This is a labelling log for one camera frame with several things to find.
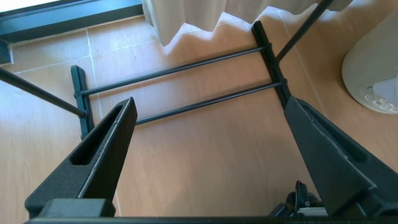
black pole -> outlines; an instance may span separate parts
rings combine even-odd
[[[285,47],[276,56],[276,63],[279,63],[283,57],[289,52],[293,46],[303,37],[303,35],[308,31],[308,29],[314,24],[323,12],[330,6],[334,0],[322,0],[321,3],[311,12],[310,16],[305,20],[305,22],[298,28],[298,31],[293,35],[293,37],[287,42]]]
[[[74,113],[78,115],[79,117],[85,117],[86,116],[86,111],[81,110],[77,108],[76,106],[71,105],[70,103],[67,103],[66,101],[61,100],[60,98],[52,95],[51,93],[42,90],[41,88],[31,84],[30,82],[14,75],[11,72],[8,72],[7,70],[0,68],[0,80],[13,85],[15,87],[20,88],[21,90],[24,90],[32,95],[35,95],[47,102],[50,102],[56,106],[61,107],[62,109],[65,109],[71,113]]]
[[[155,121],[155,120],[161,119],[161,118],[166,118],[168,116],[172,116],[172,115],[176,115],[176,114],[183,113],[183,112],[186,112],[186,111],[198,109],[198,108],[201,108],[201,107],[204,107],[204,106],[212,105],[212,104],[219,103],[219,102],[222,102],[222,101],[225,101],[225,100],[230,100],[230,99],[233,99],[233,98],[236,98],[236,97],[239,97],[239,96],[244,96],[244,95],[247,95],[247,94],[250,94],[250,93],[255,93],[257,91],[266,90],[268,88],[277,87],[279,85],[280,85],[280,83],[268,83],[268,84],[256,86],[256,87],[253,87],[253,88],[248,88],[246,90],[237,91],[236,93],[231,93],[231,94],[228,94],[228,95],[225,95],[225,96],[219,96],[219,97],[216,97],[216,98],[213,98],[213,99],[210,99],[210,100],[205,100],[205,101],[202,101],[202,102],[199,102],[199,103],[194,103],[192,105],[183,106],[183,107],[178,108],[178,109],[174,109],[174,110],[166,111],[164,113],[160,113],[160,114],[156,114],[156,115],[149,116],[149,117],[146,117],[146,118],[138,119],[136,125],[148,123],[150,121]]]
[[[151,73],[149,75],[143,75],[143,76],[140,76],[140,77],[131,78],[131,79],[124,80],[124,81],[121,81],[121,82],[116,82],[116,83],[112,83],[112,84],[109,84],[109,85],[100,86],[100,87],[97,87],[97,88],[92,88],[90,90],[82,91],[81,94],[83,96],[88,96],[88,95],[92,95],[92,94],[99,93],[99,92],[102,92],[102,91],[106,91],[106,90],[111,90],[111,89],[114,89],[114,88],[122,87],[122,86],[125,86],[125,85],[130,85],[130,84],[133,84],[133,83],[142,82],[142,81],[145,81],[145,80],[150,80],[151,78],[157,78],[157,77],[161,77],[161,76],[168,75],[168,74],[171,74],[171,73],[181,72],[181,71],[187,70],[189,68],[195,68],[195,67],[198,67],[198,66],[201,66],[201,65],[207,65],[209,63],[219,62],[219,61],[226,60],[226,59],[229,59],[229,58],[238,57],[238,56],[250,54],[250,53],[253,53],[253,52],[258,52],[258,51],[260,51],[262,49],[263,49],[263,47],[255,47],[255,48],[242,50],[242,51],[239,51],[239,52],[234,52],[234,53],[230,53],[230,54],[226,54],[226,55],[222,55],[222,56],[218,56],[218,57],[213,57],[213,58],[202,60],[202,61],[199,61],[199,62],[193,62],[193,63],[189,63],[189,64],[186,64],[186,65],[181,65],[181,66],[178,66],[178,67],[175,67],[175,68],[169,68],[169,69],[166,69],[166,70],[163,70],[163,71],[154,72],[154,73]]]

black rack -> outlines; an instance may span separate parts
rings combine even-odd
[[[254,88],[248,88],[246,90],[238,91],[235,93],[231,93],[228,95],[220,96],[217,98],[213,98],[210,100],[202,101],[199,103],[195,103],[192,105],[184,106],[175,110],[166,111],[164,113],[160,113],[157,115],[149,116],[146,118],[142,118],[137,120],[137,124],[144,124],[150,121],[154,121],[157,119],[165,118],[168,116],[172,116],[175,114],[183,113],[186,111],[194,110],[197,108],[201,108],[203,106],[212,105],[215,103],[222,102],[224,100],[233,99],[235,97],[247,95],[250,93],[254,93],[261,90],[266,90],[268,88],[275,88],[277,94],[279,96],[279,100],[282,104],[282,107],[285,108],[287,100],[291,96],[289,88],[287,86],[287,80],[284,78],[280,67],[279,62],[284,58],[284,56],[289,52],[290,49],[300,40],[300,38],[308,31],[308,29],[312,26],[312,24],[322,15],[322,13],[330,6],[333,0],[323,0],[318,6],[314,9],[314,11],[309,15],[307,20],[302,24],[302,26],[298,29],[298,31],[293,35],[293,37],[287,42],[285,47],[279,52],[277,56],[274,55],[272,51],[272,45],[269,42],[267,35],[264,31],[264,28],[261,22],[257,21],[254,23],[252,27],[252,33],[257,42],[257,47],[242,50],[239,52],[226,54],[218,57],[213,57],[210,59],[202,60],[199,62],[189,63],[187,65],[181,65],[175,68],[169,68],[163,71],[151,73],[148,75],[143,75],[137,78],[131,78],[128,80],[124,80],[122,82],[116,82],[105,86],[100,86],[92,89],[87,88],[85,72],[78,66],[72,66],[72,80],[74,87],[74,96],[76,98],[77,107],[73,106],[66,101],[61,100],[60,98],[52,95],[51,93],[19,78],[17,75],[8,72],[5,69],[0,68],[0,80],[16,86],[28,93],[31,93],[35,96],[40,97],[43,100],[46,100],[56,106],[59,106],[71,113],[76,114],[80,119],[81,125],[81,138],[83,139],[93,128],[93,114],[91,111],[90,100],[88,98],[89,95],[99,93],[102,91],[112,90],[114,88],[119,88],[121,86],[130,85],[137,82],[143,82],[146,80],[150,80],[152,78],[161,77],[164,75],[168,75],[175,72],[180,72],[183,70],[187,70],[190,68],[195,68],[202,65],[207,65],[213,62],[219,62],[222,60],[226,60],[233,57],[238,57],[241,55],[246,55],[254,52],[260,52],[262,58],[267,66],[269,75],[271,76],[272,83],[266,83],[263,85],[259,85]]]

tiled floor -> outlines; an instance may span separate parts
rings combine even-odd
[[[327,12],[281,62],[292,93],[394,170],[398,117],[355,102],[341,80],[345,53],[398,2],[354,1]],[[259,18],[278,52],[308,15],[267,8]],[[183,26],[162,47],[143,18],[14,46],[4,68],[75,104],[70,66],[90,87],[255,46],[250,24],[224,15],[214,32]],[[91,97],[95,122],[133,96],[139,117],[269,82],[259,53]],[[78,119],[0,82],[0,219],[27,220],[24,199],[79,143]],[[114,198],[117,215],[266,215],[297,179],[316,192],[274,90],[138,126]]]

curtain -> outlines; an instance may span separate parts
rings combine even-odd
[[[253,23],[267,6],[300,14],[321,0],[143,0],[146,21],[155,27],[160,43],[170,43],[185,23],[213,31],[222,12]],[[340,11],[352,0],[334,1],[328,8]]]

trash can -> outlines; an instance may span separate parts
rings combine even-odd
[[[398,114],[398,12],[382,21],[347,53],[343,81],[363,106]]]

